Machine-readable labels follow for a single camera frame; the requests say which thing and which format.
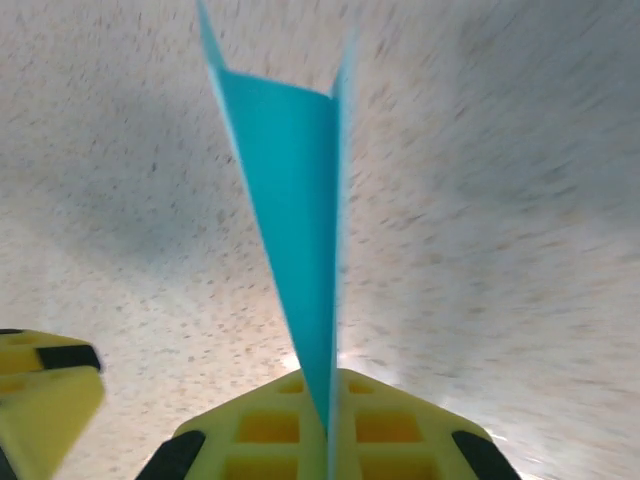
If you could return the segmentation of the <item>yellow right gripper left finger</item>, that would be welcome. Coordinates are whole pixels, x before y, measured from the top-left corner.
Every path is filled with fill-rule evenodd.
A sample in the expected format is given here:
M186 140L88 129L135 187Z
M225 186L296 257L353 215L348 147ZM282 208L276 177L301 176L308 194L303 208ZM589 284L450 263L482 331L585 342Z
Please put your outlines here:
M159 479L327 477L326 433L299 370L180 425L144 466Z

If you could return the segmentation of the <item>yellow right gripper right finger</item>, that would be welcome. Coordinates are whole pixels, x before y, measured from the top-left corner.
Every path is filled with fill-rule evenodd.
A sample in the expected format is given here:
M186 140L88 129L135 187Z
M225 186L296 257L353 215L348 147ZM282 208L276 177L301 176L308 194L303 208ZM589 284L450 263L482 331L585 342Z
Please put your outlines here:
M331 479L520 477L480 425L356 371L338 373Z

